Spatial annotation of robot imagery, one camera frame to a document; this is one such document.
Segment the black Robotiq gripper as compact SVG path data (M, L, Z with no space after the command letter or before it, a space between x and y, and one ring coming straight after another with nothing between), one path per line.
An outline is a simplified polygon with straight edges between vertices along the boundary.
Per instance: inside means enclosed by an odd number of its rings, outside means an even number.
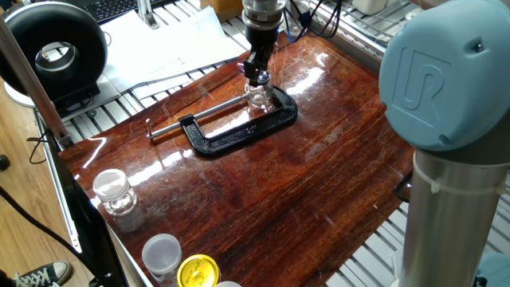
M244 75L251 86L257 87L258 70L260 73L268 70L269 59L278 38L278 29L255 29L248 26L245 35L251 44L251 54L243 62Z

